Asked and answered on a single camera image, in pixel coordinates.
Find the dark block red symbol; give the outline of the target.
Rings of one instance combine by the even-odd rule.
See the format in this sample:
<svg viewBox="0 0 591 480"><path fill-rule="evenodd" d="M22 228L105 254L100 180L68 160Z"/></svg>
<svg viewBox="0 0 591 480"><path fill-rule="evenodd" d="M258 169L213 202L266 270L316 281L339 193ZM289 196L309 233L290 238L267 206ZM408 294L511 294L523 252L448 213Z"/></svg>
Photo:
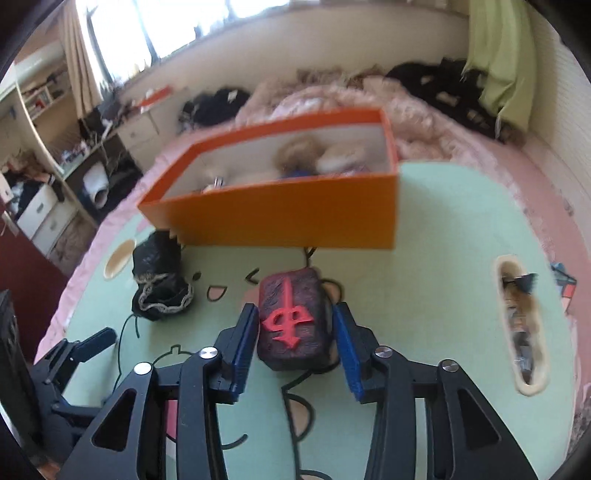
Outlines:
<svg viewBox="0 0 591 480"><path fill-rule="evenodd" d="M331 364L332 327L321 278L310 267L259 284L259 359L273 371L322 370Z"/></svg>

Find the beige left curtain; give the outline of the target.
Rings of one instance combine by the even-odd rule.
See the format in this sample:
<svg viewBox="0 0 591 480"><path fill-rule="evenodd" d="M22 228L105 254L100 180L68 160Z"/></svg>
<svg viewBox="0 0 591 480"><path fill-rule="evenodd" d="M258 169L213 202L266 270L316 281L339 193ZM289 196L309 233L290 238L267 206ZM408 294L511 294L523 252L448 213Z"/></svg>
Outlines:
<svg viewBox="0 0 591 480"><path fill-rule="evenodd" d="M78 119L84 119L102 102L100 69L82 21L77 2L64 1L58 14L58 30Z"/></svg>

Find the black clothes pile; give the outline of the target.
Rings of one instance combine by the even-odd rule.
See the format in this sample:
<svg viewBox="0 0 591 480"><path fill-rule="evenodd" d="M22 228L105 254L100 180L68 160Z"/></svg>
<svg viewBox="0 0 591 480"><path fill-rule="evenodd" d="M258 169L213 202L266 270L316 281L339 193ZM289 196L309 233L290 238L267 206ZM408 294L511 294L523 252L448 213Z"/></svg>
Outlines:
<svg viewBox="0 0 591 480"><path fill-rule="evenodd" d="M484 74L478 69L464 71L466 59L443 58L439 64L405 62L394 66L385 77L398 80L413 96L449 116L462 126L491 139L501 135L497 118L480 103Z"/></svg>
<svg viewBox="0 0 591 480"><path fill-rule="evenodd" d="M228 122L249 98L249 91L235 87L224 87L214 93L201 92L183 104L178 123L182 129L195 129Z"/></svg>

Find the green hanging cloth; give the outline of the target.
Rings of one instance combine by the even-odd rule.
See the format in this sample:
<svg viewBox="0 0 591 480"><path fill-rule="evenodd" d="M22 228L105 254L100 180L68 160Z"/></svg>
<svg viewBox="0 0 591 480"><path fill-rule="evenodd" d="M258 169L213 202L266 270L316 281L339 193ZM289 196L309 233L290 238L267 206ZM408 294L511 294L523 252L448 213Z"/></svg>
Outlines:
<svg viewBox="0 0 591 480"><path fill-rule="evenodd" d="M466 73L480 73L480 104L521 132L529 130L536 91L536 52L524 1L469 3L469 51Z"/></svg>

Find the black lace pouch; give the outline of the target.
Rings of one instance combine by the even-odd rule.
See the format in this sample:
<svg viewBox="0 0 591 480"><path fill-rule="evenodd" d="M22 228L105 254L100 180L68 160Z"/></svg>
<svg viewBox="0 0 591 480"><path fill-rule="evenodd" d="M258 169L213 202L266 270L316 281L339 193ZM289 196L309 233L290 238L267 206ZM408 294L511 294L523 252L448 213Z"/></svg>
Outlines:
<svg viewBox="0 0 591 480"><path fill-rule="evenodd" d="M185 311L194 290L182 275L181 246L166 230L154 230L132 253L132 275L137 290L133 314L159 321Z"/></svg>

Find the black clothes pile right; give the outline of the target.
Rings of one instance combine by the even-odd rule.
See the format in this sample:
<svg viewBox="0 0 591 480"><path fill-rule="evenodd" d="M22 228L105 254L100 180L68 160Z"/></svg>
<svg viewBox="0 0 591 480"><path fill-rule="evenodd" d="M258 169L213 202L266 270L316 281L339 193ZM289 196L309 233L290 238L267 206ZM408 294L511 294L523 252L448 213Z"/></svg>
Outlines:
<svg viewBox="0 0 591 480"><path fill-rule="evenodd" d="M478 69L464 71L466 59L443 58L439 64L405 62L394 66L385 77L398 80L413 96L449 116L462 126L491 139L501 135L497 118L480 103L484 74Z"/></svg>

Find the black clothes pile left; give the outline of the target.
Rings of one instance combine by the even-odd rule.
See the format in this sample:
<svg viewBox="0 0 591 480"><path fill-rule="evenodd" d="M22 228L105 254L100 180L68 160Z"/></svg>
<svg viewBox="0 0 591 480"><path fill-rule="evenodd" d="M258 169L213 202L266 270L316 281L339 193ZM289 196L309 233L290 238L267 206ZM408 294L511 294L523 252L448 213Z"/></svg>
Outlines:
<svg viewBox="0 0 591 480"><path fill-rule="evenodd" d="M249 91L235 87L224 87L214 93L201 92L183 104L178 123L182 129L195 129L228 122L249 98Z"/></svg>

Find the brown fluffy pompom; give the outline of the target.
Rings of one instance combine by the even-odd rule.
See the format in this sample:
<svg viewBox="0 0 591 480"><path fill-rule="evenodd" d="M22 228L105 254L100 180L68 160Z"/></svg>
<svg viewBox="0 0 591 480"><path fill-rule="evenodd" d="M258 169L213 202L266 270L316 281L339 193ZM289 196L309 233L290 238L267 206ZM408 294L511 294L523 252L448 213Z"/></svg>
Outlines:
<svg viewBox="0 0 591 480"><path fill-rule="evenodd" d="M287 142L276 151L273 165L280 174L290 170L317 171L318 158L325 153L325 146L317 138L304 135Z"/></svg>

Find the blue tin box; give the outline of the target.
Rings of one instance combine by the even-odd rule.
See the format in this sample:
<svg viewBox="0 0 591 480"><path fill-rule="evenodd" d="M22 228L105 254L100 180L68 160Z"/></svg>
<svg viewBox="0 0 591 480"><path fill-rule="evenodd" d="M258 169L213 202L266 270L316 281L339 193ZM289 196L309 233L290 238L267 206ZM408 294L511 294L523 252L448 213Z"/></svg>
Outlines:
<svg viewBox="0 0 591 480"><path fill-rule="evenodd" d="M314 171L308 170L290 170L286 173L281 174L281 178L283 179L297 179L297 178L307 178L307 177L314 177L317 175Z"/></svg>

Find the smartphone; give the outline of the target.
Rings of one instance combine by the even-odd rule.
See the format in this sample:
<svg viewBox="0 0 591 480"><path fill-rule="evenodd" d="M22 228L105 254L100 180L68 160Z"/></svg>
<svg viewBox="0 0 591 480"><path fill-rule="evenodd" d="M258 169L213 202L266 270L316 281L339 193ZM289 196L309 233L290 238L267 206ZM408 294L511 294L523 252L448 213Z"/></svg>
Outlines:
<svg viewBox="0 0 591 480"><path fill-rule="evenodd" d="M552 263L551 270L561 297L563 311L568 314L576 292L577 279L567 272L565 265L561 262Z"/></svg>

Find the pink crumpled blanket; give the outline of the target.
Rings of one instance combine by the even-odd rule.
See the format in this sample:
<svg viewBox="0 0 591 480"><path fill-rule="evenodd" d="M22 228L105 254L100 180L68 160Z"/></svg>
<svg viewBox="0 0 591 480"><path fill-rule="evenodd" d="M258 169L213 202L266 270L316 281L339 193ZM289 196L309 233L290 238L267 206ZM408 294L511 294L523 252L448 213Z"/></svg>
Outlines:
<svg viewBox="0 0 591 480"><path fill-rule="evenodd" d="M463 163L470 151L461 131L435 108L413 96L398 80L376 70L297 71L297 78L269 78L253 92L235 117L235 126L270 123L291 117L331 114L346 123L391 128L401 160Z"/></svg>

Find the cream fluffy pompom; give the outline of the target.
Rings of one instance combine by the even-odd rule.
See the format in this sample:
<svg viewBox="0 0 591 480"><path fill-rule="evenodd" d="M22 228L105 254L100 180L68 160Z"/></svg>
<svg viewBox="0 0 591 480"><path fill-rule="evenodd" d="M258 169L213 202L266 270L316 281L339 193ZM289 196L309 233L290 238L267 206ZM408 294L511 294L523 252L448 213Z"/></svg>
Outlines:
<svg viewBox="0 0 591 480"><path fill-rule="evenodd" d="M345 174L363 171L368 166L368 151L360 143L338 143L329 146L317 161L317 171L322 175Z"/></svg>

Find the orange cardboard box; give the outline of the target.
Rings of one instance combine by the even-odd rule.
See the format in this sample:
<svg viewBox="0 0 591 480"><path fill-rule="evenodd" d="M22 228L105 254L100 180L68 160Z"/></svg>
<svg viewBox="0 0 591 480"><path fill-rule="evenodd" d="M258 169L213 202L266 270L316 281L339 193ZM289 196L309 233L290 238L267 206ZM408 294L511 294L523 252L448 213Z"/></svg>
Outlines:
<svg viewBox="0 0 591 480"><path fill-rule="evenodd" d="M366 170L283 179L273 156L294 138L360 143ZM391 249L399 160L391 128L331 114L291 117L193 143L138 204L185 245Z"/></svg>

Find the white drawer desk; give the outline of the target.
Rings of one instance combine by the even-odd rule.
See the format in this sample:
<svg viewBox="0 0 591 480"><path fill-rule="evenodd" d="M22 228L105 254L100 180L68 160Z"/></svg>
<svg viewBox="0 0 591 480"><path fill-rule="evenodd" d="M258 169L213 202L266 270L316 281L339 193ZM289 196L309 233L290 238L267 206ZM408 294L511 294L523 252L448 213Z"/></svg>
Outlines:
<svg viewBox="0 0 591 480"><path fill-rule="evenodd" d="M190 98L182 88L120 124L65 168L64 183L93 222L101 223L180 132L178 115Z"/></svg>

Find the wall shelf unit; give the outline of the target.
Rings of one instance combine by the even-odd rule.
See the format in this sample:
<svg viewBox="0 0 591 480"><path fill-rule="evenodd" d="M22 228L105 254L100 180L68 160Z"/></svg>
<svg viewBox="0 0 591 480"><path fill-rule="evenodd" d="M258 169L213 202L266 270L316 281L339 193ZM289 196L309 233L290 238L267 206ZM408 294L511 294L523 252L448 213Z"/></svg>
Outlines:
<svg viewBox="0 0 591 480"><path fill-rule="evenodd" d="M61 42L52 41L14 63L6 79L19 87L24 109L55 158L79 137L77 113Z"/></svg>

